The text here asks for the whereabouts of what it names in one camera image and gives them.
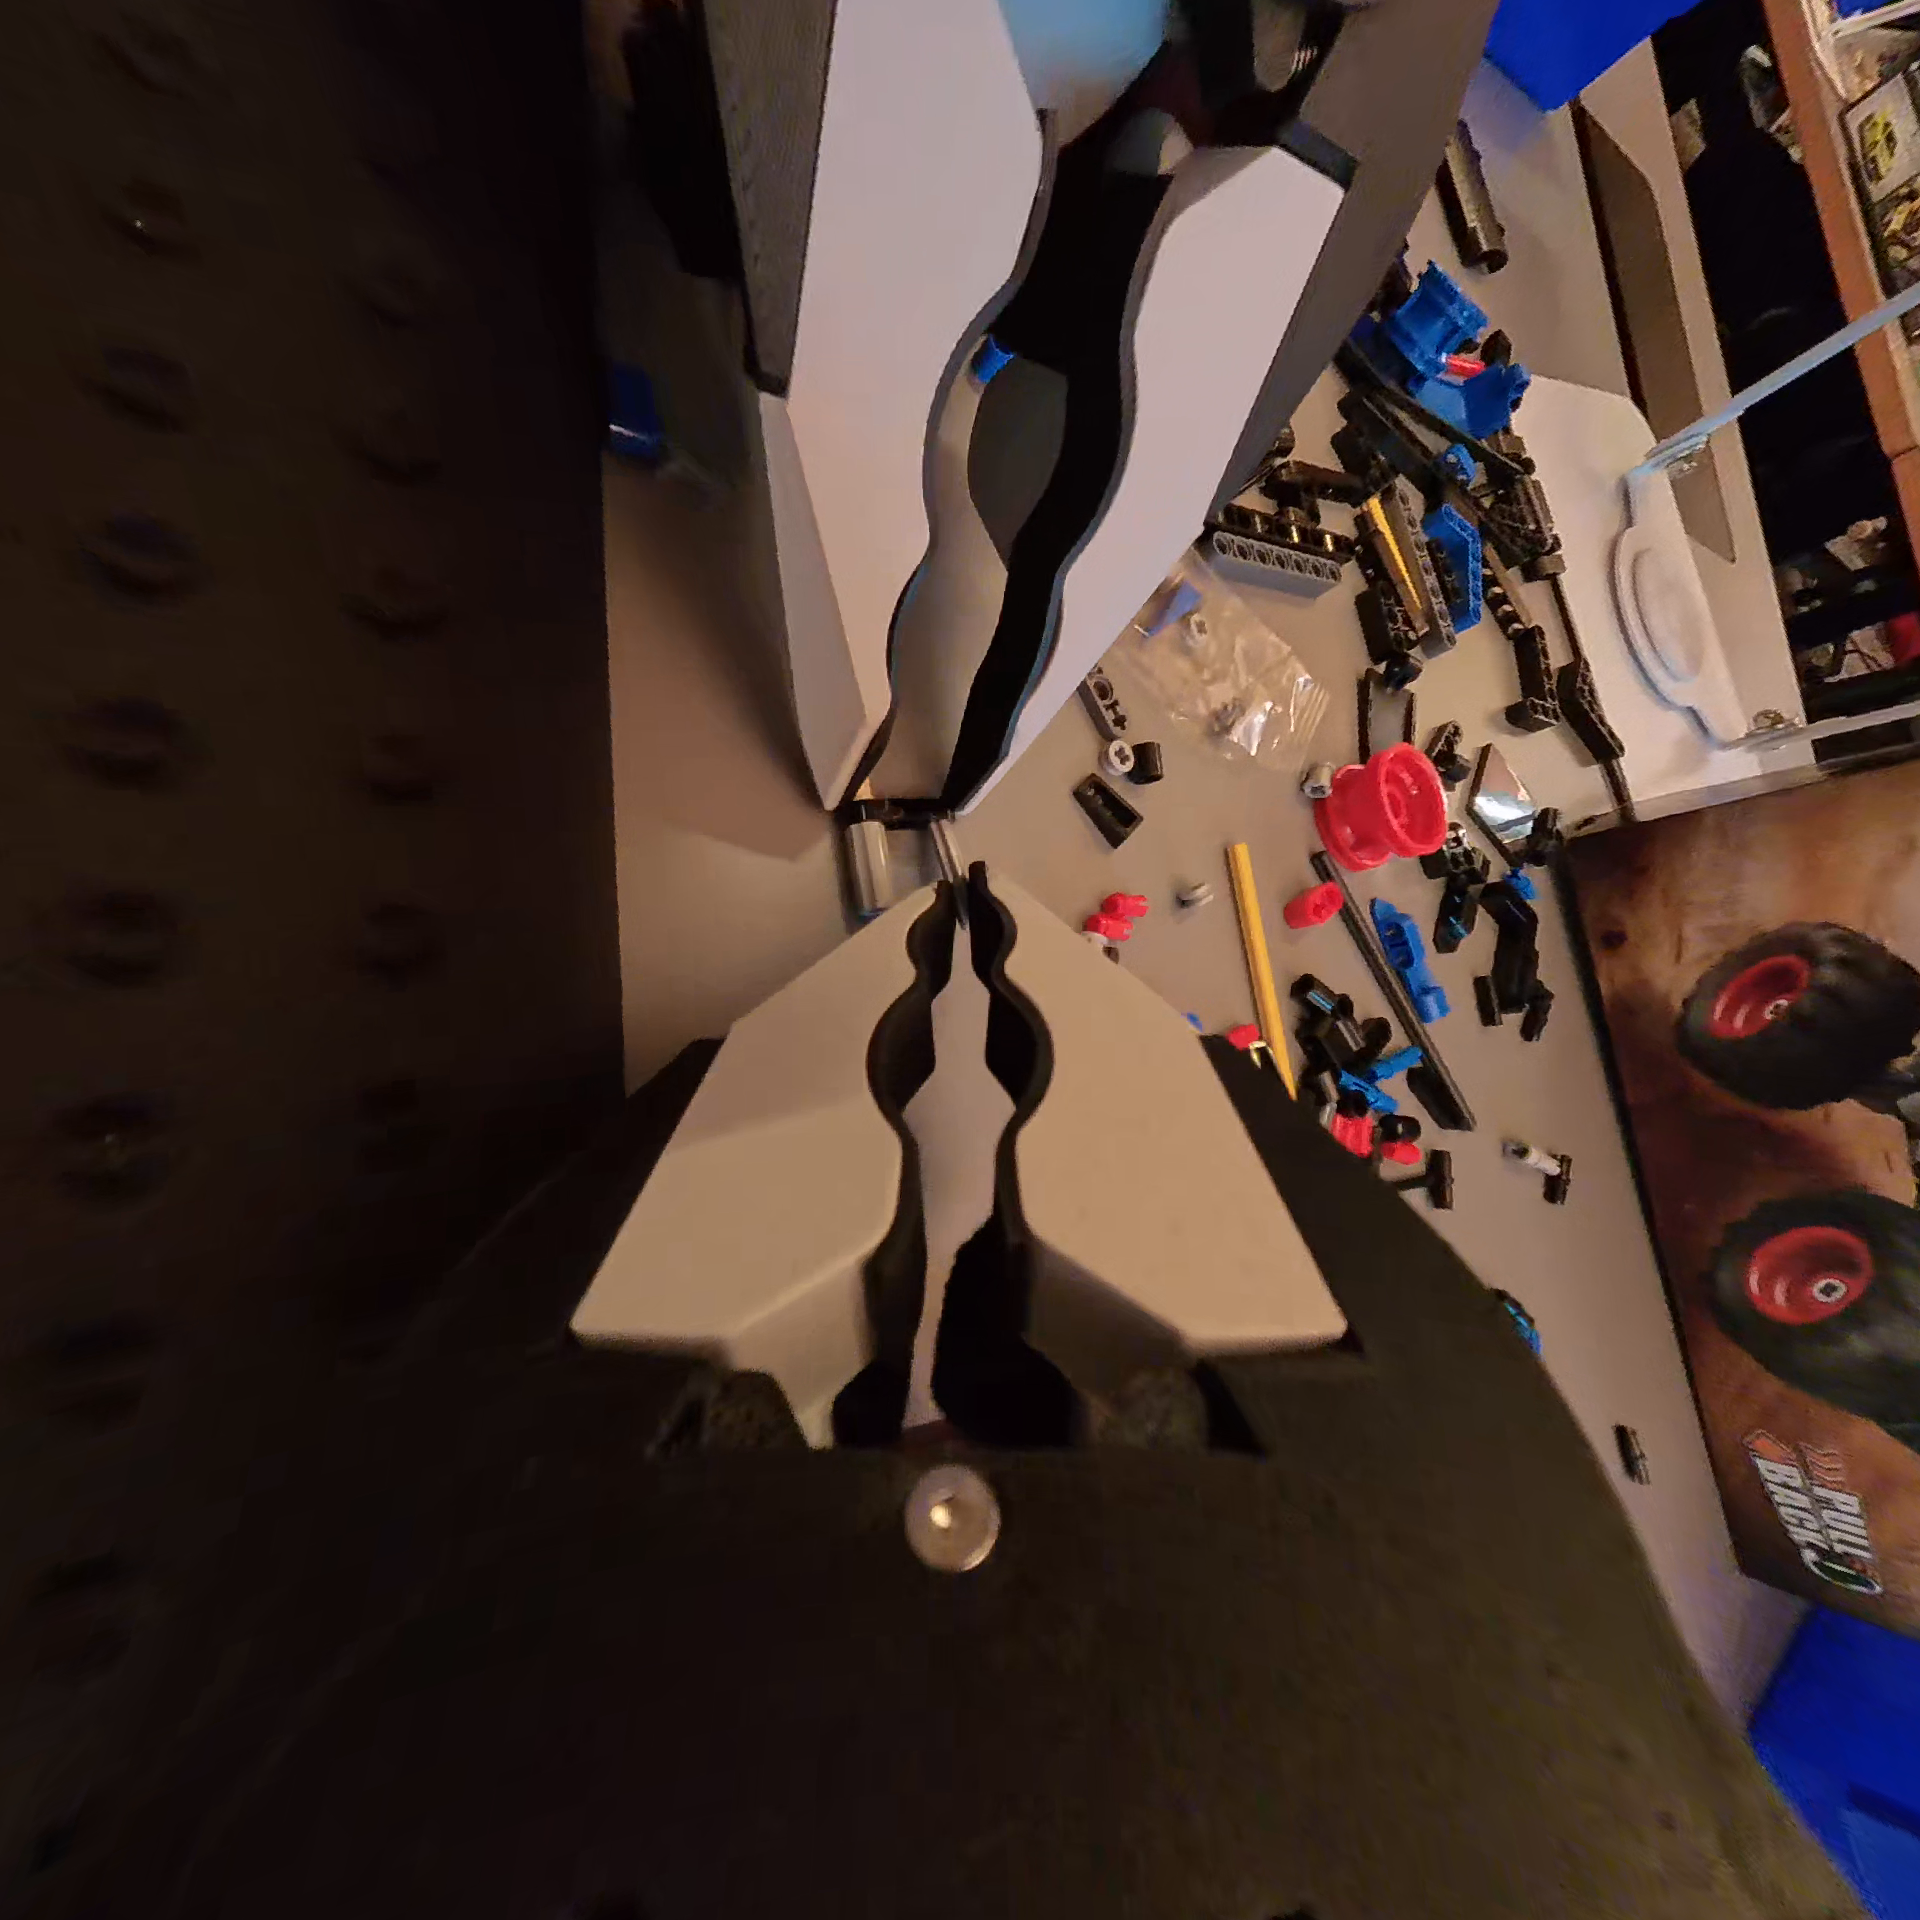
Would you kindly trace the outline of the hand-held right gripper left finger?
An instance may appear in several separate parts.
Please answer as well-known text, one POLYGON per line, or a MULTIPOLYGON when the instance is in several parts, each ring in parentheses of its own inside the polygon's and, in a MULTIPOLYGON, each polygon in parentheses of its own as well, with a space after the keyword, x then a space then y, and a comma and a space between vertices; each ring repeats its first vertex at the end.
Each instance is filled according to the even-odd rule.
POLYGON ((766 1376, 816 1447, 899 1436, 927 1268, 906 1110, 953 934, 951 885, 924 886, 731 1025, 575 1340, 766 1376))

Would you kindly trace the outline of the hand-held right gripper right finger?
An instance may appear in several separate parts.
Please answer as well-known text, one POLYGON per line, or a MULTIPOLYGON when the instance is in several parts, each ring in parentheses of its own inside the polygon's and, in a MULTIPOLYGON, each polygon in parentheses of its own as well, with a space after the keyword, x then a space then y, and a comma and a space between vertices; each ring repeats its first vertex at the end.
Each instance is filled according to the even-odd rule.
POLYGON ((1220 1364, 1320 1355, 1332 1287, 1203 1039, 1012 880, 964 898, 986 1015, 986 1207, 932 1338, 984 1449, 1252 1449, 1220 1364))

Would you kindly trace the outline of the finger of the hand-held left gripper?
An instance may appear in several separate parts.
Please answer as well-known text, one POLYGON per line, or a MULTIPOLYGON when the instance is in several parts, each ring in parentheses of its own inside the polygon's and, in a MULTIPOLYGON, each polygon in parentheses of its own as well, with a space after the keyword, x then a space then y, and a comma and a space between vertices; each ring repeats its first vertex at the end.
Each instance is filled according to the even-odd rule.
POLYGON ((929 440, 1042 182, 999 5, 833 5, 791 361, 759 397, 787 685, 825 810, 890 722, 901 608, 934 545, 929 440))
POLYGON ((993 341, 1064 386, 1012 529, 941 789, 968 812, 1043 732, 1212 514, 1345 200, 1283 147, 1066 178, 993 341))

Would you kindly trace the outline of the grey desk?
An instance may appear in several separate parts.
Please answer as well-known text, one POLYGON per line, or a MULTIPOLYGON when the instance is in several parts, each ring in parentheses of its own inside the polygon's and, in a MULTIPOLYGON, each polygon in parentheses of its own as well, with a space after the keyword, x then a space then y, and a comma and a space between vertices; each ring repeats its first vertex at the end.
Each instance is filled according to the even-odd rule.
MULTIPOLYGON (((627 1086, 683 1045, 720 1033, 833 949, 847 930, 841 857, 803 769, 777 621, 754 394, 739 369, 731 284, 685 274, 635 178, 619 36, 630 5, 587 5, 598 162, 601 319, 617 356, 663 393, 673 448, 662 469, 604 466, 606 633, 611 714, 622 1043, 627 1086)), ((1163 804, 1119 853, 1068 800, 1084 718, 1049 722, 968 824, 958 850, 999 863, 1066 912, 1102 872, 1142 877, 1158 905, 1133 973, 1212 1025, 1249 1015, 1224 898, 1186 914, 1174 882, 1228 886, 1240 828, 1260 874, 1266 930, 1300 835, 1263 802, 1271 781, 1208 750, 1165 744, 1163 804)), ((1445 1020, 1443 1054, 1477 1128, 1453 1134, 1455 1204, 1435 1229, 1538 1323, 1553 1384, 1604 1455, 1653 1578, 1719 1704, 1747 1722, 1806 1604, 1739 1572, 1673 1329, 1668 1284, 1629 1165, 1612 1057, 1580 973, 1571 902, 1544 920, 1545 1034, 1523 1045, 1445 1020), (1506 1165, 1502 1141, 1574 1161, 1562 1208, 1506 1165), (1625 1482, 1613 1425, 1637 1430, 1650 1484, 1625 1482)))

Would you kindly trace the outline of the blue bin with square tag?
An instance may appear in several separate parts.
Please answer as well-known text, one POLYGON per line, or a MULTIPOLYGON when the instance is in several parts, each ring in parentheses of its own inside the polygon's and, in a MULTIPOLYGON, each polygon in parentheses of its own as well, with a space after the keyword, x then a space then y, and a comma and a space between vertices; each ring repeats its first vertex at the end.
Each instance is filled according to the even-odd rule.
POLYGON ((1483 61, 1541 115, 1555 112, 1691 3, 1499 3, 1483 61))

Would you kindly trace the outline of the grey long beam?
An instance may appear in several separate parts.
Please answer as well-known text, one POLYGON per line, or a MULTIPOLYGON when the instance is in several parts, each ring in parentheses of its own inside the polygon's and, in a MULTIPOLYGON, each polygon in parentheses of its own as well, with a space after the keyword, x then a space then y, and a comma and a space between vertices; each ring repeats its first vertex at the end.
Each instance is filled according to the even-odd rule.
POLYGON ((1314 602, 1342 585, 1347 567, 1344 550, 1318 550, 1258 535, 1212 526, 1201 553, 1222 580, 1238 588, 1260 588, 1314 602))

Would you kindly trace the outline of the long yellow axle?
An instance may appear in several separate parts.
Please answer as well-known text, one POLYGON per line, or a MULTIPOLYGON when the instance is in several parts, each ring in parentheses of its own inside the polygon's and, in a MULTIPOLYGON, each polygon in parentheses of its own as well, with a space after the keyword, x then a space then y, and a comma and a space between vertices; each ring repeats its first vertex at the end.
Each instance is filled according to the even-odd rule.
POLYGON ((1270 1067, 1275 1071, 1285 1097, 1290 1100, 1298 1100, 1298 1079, 1285 1045, 1283 1006, 1266 938, 1252 850, 1248 843, 1235 840, 1228 843, 1222 853, 1222 864, 1232 894, 1238 944, 1254 1002, 1260 1049, 1270 1067))

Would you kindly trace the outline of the long black axle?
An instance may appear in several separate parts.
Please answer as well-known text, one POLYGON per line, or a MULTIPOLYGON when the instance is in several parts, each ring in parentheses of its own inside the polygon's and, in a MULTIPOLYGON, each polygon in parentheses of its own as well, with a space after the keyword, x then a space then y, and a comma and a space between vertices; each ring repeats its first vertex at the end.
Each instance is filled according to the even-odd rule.
POLYGON ((1347 880, 1327 853, 1307 855, 1312 874, 1334 886, 1339 898, 1339 923, 1347 933, 1366 973, 1371 976, 1380 994, 1386 998, 1403 1045, 1418 1054, 1418 1064, 1405 1073, 1407 1085, 1422 1104, 1427 1119, 1443 1133, 1476 1133, 1476 1113, 1461 1092, 1458 1080, 1435 1049, 1427 1025, 1423 1022, 1414 996, 1410 996, 1403 979, 1395 973, 1380 946, 1369 918, 1359 911, 1347 880))

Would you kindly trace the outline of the blue thick angled beam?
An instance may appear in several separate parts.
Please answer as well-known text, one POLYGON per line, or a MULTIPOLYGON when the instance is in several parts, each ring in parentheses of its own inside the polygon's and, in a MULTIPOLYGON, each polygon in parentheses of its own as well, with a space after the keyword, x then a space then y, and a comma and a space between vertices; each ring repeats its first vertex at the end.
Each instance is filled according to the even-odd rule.
POLYGON ((1476 519, 1442 501, 1423 517, 1422 535, 1451 633, 1465 635, 1483 614, 1483 545, 1476 519))

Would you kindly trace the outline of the clear zip bag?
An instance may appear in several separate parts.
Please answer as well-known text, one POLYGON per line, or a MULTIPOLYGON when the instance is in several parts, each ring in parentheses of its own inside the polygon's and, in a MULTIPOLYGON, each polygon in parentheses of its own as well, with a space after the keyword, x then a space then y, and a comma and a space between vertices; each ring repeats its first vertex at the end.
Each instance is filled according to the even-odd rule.
POLYGON ((1188 550, 1116 640, 1116 658, 1178 726, 1224 759, 1295 783, 1332 697, 1234 585, 1188 550))

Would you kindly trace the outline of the blue curved fairing piece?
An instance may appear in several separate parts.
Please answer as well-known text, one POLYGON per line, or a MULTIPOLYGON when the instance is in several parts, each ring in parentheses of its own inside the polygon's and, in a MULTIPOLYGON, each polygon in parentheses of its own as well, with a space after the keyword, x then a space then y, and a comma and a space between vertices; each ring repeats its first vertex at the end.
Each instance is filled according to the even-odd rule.
POLYGON ((1368 920, 1381 956, 1403 990, 1414 1017, 1429 1026, 1451 1012, 1445 988, 1432 973, 1420 924, 1386 898, 1368 902, 1368 920))

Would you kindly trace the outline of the red wheel rim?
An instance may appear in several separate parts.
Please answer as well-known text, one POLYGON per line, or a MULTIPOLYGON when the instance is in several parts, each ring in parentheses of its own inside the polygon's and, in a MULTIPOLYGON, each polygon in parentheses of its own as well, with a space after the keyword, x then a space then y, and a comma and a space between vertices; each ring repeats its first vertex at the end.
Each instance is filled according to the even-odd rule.
POLYGON ((1339 769, 1312 824, 1334 864, 1349 874, 1439 853, 1447 840, 1447 790, 1434 763, 1412 743, 1381 749, 1339 769))

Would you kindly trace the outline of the pile of black beam pieces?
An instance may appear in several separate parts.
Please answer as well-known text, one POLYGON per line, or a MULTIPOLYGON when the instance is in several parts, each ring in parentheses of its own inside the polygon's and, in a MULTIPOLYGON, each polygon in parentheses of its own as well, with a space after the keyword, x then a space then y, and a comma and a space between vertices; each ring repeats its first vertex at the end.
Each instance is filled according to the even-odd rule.
POLYGON ((1551 1018, 1553 993, 1539 976, 1534 871, 1550 869, 1563 847, 1553 807, 1541 814, 1519 858, 1499 853, 1467 816, 1476 756, 1467 756, 1455 722, 1418 732, 1418 685, 1429 662, 1443 660, 1479 629, 1499 638, 1509 657, 1512 700, 1499 726, 1517 739, 1568 732, 1602 775, 1615 802, 1625 802, 1624 746, 1600 702, 1571 625, 1559 612, 1566 658, 1558 658, 1544 626, 1523 600, 1523 585, 1562 588, 1563 543, 1523 437, 1509 426, 1489 443, 1458 440, 1405 397, 1391 393, 1356 348, 1336 351, 1342 383, 1332 464, 1298 457, 1283 431, 1254 480, 1254 507, 1234 507, 1216 526, 1242 535, 1347 557, 1356 579, 1356 623, 1363 672, 1356 689, 1358 763, 1397 744, 1418 746, 1434 763, 1445 792, 1449 830, 1442 848, 1414 861, 1442 894, 1429 933, 1434 952, 1455 952, 1489 920, 1494 960, 1471 986, 1485 1026, 1517 1020, 1523 1043, 1536 1043, 1551 1018), (1403 602, 1380 557, 1363 537, 1358 511, 1381 495, 1400 543, 1420 576, 1420 608, 1403 602), (1483 546, 1483 614, 1455 635, 1435 583, 1423 535, 1429 511, 1449 503, 1469 514, 1483 546))

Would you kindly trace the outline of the black flat square panel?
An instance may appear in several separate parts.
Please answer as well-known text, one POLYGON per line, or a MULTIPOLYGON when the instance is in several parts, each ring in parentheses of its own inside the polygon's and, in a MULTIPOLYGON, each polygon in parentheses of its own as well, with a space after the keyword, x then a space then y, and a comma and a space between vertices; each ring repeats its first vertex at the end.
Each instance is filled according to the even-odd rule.
POLYGON ((1495 743, 1485 743, 1474 760, 1465 790, 1469 824, 1499 853, 1521 858, 1531 843, 1541 809, 1495 743))

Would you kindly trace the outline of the blue drum and bracket assembly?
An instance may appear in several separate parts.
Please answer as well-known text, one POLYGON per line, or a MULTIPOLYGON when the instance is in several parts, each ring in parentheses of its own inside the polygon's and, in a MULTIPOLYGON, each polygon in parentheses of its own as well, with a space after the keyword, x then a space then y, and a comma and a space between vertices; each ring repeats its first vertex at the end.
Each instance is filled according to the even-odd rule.
POLYGON ((1384 385, 1455 440, 1489 443, 1514 426, 1530 386, 1506 335, 1435 263, 1397 300, 1361 317, 1349 347, 1384 385))

